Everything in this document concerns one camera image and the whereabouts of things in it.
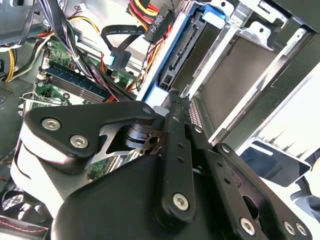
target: white wire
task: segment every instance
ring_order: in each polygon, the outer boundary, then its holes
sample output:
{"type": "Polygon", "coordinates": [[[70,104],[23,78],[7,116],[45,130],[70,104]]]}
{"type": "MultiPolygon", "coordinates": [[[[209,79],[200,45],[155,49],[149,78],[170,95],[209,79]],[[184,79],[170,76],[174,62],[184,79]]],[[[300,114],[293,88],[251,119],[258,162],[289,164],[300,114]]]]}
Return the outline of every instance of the white wire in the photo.
{"type": "Polygon", "coordinates": [[[36,52],[35,52],[35,58],[34,58],[34,60],[32,61],[32,63],[30,64],[30,66],[29,66],[26,70],[24,70],[24,71],[20,72],[19,74],[15,75],[14,77],[12,77],[8,82],[11,82],[12,80],[16,79],[17,77],[20,77],[20,76],[23,75],[23,74],[26,74],[27,72],[29,72],[29,71],[33,68],[35,62],[37,61],[37,59],[38,59],[38,57],[39,57],[39,53],[41,52],[41,49],[43,48],[44,45],[46,45],[46,43],[49,41],[50,38],[51,38],[51,35],[50,35],[50,36],[47,36],[47,37],[44,39],[43,43],[41,43],[41,44],[39,45],[38,49],[37,49],[36,52]]]}
{"type": "Polygon", "coordinates": [[[18,49],[21,48],[22,45],[13,45],[13,46],[6,46],[6,47],[0,47],[0,53],[8,52],[10,49],[18,49]]]}

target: blue plastic tab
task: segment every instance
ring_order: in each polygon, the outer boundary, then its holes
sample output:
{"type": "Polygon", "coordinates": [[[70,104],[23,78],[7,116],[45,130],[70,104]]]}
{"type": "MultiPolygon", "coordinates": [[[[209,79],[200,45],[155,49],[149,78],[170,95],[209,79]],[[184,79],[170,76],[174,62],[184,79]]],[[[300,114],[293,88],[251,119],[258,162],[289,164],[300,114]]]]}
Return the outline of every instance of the blue plastic tab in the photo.
{"type": "Polygon", "coordinates": [[[202,19],[214,25],[218,29],[222,29],[226,24],[226,15],[211,5],[206,5],[202,19]]]}

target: silver bolt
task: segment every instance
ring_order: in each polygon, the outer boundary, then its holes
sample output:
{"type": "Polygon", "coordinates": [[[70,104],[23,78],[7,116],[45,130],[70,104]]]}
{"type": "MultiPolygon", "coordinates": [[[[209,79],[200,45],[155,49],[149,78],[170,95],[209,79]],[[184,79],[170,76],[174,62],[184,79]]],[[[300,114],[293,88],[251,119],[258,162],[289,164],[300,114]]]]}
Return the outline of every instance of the silver bolt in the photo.
{"type": "Polygon", "coordinates": [[[176,121],[176,122],[180,122],[180,119],[179,118],[177,118],[176,116],[173,116],[173,119],[176,121]]]}
{"type": "Polygon", "coordinates": [[[287,221],[285,221],[283,223],[285,229],[291,234],[291,235],[296,235],[296,231],[295,229],[290,225],[290,223],[288,223],[287,221]]]}
{"type": "Polygon", "coordinates": [[[198,126],[194,126],[194,129],[198,132],[198,133],[202,133],[202,129],[198,126]]]}
{"type": "Polygon", "coordinates": [[[299,230],[299,232],[302,234],[302,235],[305,235],[307,236],[307,231],[304,229],[304,227],[300,224],[300,223],[296,223],[296,228],[299,230]]]}
{"type": "Polygon", "coordinates": [[[143,110],[145,113],[147,113],[147,114],[151,114],[150,109],[147,108],[147,107],[144,107],[142,110],[143,110]]]}
{"type": "Polygon", "coordinates": [[[223,151],[225,151],[226,153],[230,153],[230,150],[226,147],[226,146],[222,146],[223,151]]]}
{"type": "Polygon", "coordinates": [[[176,193],[173,195],[173,203],[181,211],[187,211],[189,208],[189,202],[187,198],[181,193],[176,193]]]}
{"type": "Polygon", "coordinates": [[[70,143],[77,149],[85,149],[89,145],[88,139],[81,135],[72,136],[70,138],[70,143]]]}
{"type": "Polygon", "coordinates": [[[252,225],[252,223],[248,219],[242,217],[240,219],[240,224],[241,224],[241,227],[243,228],[243,230],[245,230],[245,232],[247,234],[249,234],[250,236],[253,236],[256,234],[254,226],[252,225]]]}
{"type": "Polygon", "coordinates": [[[56,131],[59,128],[61,128],[61,124],[58,120],[55,120],[53,118],[47,118],[42,121],[42,127],[50,131],[56,131]]]}

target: cable bundle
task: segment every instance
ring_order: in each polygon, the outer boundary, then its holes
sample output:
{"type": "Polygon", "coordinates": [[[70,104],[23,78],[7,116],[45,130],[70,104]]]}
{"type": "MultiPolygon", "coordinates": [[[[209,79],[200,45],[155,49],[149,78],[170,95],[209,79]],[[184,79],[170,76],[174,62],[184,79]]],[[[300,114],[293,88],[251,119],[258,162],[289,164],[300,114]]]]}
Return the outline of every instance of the cable bundle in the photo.
{"type": "Polygon", "coordinates": [[[101,68],[103,69],[98,68],[77,48],[74,28],[64,15],[63,11],[59,8],[58,2],[55,0],[38,0],[38,4],[41,7],[44,17],[50,24],[52,31],[55,33],[55,36],[71,54],[74,62],[83,72],[83,74],[88,79],[94,80],[100,88],[108,89],[118,101],[133,100],[134,98],[131,93],[118,86],[109,76],[104,73],[104,64],[102,64],[103,67],[101,65],[101,68]]]}
{"type": "Polygon", "coordinates": [[[148,31],[150,24],[158,15],[159,9],[151,3],[145,8],[140,0],[130,0],[129,12],[148,31]]]}

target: yellow wire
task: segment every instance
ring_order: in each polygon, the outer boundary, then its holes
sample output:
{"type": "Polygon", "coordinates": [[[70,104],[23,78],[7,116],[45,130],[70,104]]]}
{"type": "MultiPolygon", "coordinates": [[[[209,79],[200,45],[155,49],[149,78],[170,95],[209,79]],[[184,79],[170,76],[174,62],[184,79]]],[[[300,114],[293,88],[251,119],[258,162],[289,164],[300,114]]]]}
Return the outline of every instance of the yellow wire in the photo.
{"type": "Polygon", "coordinates": [[[100,33],[100,30],[99,30],[99,28],[97,27],[97,25],[96,25],[92,20],[90,20],[88,17],[86,17],[86,16],[74,16],[74,17],[72,17],[69,21],[72,22],[72,21],[77,20],[77,19],[82,19],[82,20],[87,21],[90,25],[92,25],[92,27],[95,29],[95,31],[96,31],[97,33],[100,33]]]}
{"type": "Polygon", "coordinates": [[[155,17],[158,15],[158,13],[156,11],[153,11],[153,10],[148,10],[148,9],[145,9],[144,6],[142,6],[141,2],[139,0],[134,0],[134,2],[136,3],[136,5],[145,13],[145,14],[148,14],[152,17],[155,17]]]}
{"type": "Polygon", "coordinates": [[[15,57],[14,57],[14,51],[12,49],[10,49],[8,51],[9,53],[9,59],[10,59],[10,69],[9,72],[5,78],[6,82],[9,82],[9,80],[14,76],[14,72],[15,72],[15,57]]]}
{"type": "MultiPolygon", "coordinates": [[[[152,64],[154,63],[154,61],[155,61],[155,59],[156,59],[156,55],[157,55],[157,53],[158,53],[158,50],[159,50],[159,48],[162,46],[162,44],[163,44],[163,42],[162,42],[161,44],[159,44],[158,46],[156,46],[156,48],[155,48],[155,50],[154,50],[154,53],[153,53],[153,55],[152,55],[151,61],[149,62],[149,64],[148,64],[148,66],[146,67],[146,69],[144,70],[145,73],[148,72],[149,68],[150,68],[150,67],[152,66],[152,64]]],[[[140,77],[136,80],[136,82],[135,82],[135,86],[136,86],[136,87],[137,87],[137,82],[138,82],[140,79],[142,79],[145,75],[146,75],[146,74],[140,75],[140,77]]]]}
{"type": "Polygon", "coordinates": [[[137,20],[137,21],[142,25],[142,27],[143,27],[146,31],[148,31],[147,25],[145,25],[142,21],[140,21],[140,19],[137,18],[137,16],[134,14],[134,12],[133,12],[130,8],[129,8],[129,12],[130,12],[131,15],[135,18],[135,20],[137,20]]]}

